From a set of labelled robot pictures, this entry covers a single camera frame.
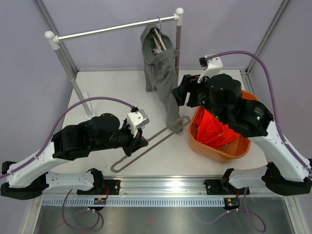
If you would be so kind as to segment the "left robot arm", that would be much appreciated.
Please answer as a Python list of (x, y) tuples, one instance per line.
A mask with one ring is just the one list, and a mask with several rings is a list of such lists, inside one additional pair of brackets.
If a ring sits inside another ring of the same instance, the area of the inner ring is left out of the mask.
[(30, 156), (31, 163), (6, 161), (2, 173), (8, 173), (0, 195), (29, 200), (51, 191), (76, 190), (78, 195), (98, 195), (105, 189), (100, 170), (82, 174), (55, 173), (61, 164), (88, 157), (91, 152), (121, 148), (127, 156), (148, 145), (142, 128), (149, 123), (142, 110), (128, 113), (123, 124), (105, 113), (77, 125), (68, 125), (55, 133), (39, 155)]

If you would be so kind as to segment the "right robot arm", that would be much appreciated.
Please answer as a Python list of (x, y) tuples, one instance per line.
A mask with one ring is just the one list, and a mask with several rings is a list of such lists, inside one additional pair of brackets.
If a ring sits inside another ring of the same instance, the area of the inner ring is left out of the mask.
[(270, 158), (269, 163), (259, 168), (228, 169), (220, 181), (225, 193), (246, 193), (250, 188), (267, 188), (282, 196), (310, 193), (309, 160), (292, 148), (278, 130), (277, 119), (263, 103), (242, 97), (238, 80), (227, 74), (211, 78), (185, 75), (172, 94), (178, 106), (201, 106)]

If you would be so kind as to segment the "orange shorts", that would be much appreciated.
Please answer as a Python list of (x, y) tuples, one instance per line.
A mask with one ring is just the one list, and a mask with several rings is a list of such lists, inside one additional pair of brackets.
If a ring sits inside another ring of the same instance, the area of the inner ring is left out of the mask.
[(199, 110), (196, 119), (198, 142), (211, 148), (219, 148), (235, 141), (240, 135), (223, 124), (205, 109)]

